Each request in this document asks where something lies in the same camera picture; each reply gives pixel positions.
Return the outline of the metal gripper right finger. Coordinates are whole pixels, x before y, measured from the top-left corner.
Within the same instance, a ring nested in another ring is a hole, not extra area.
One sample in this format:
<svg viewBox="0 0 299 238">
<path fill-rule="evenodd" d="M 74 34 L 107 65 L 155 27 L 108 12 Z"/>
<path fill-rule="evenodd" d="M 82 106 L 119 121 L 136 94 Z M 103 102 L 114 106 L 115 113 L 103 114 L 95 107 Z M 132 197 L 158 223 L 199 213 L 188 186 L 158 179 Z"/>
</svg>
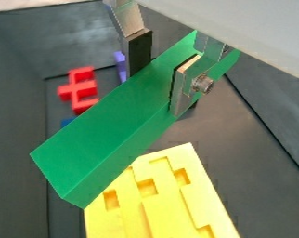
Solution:
<svg viewBox="0 0 299 238">
<path fill-rule="evenodd" d="M 194 48 L 198 52 L 175 68 L 172 76 L 168 108 L 175 116 L 187 111 L 199 93 L 210 93 L 215 80 L 208 72 L 227 51 L 227 45 L 202 32 L 196 32 Z"/>
</svg>

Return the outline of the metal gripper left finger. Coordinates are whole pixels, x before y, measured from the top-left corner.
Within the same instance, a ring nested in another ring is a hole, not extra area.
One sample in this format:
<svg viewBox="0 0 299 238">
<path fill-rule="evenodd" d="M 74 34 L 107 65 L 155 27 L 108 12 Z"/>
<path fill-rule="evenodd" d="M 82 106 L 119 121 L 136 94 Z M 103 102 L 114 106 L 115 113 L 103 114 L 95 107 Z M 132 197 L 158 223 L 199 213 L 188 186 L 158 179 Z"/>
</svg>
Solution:
<svg viewBox="0 0 299 238">
<path fill-rule="evenodd" d="M 151 63 L 152 30 L 146 27 L 135 0 L 103 0 L 119 33 L 126 55 L 127 76 L 134 76 Z"/>
</svg>

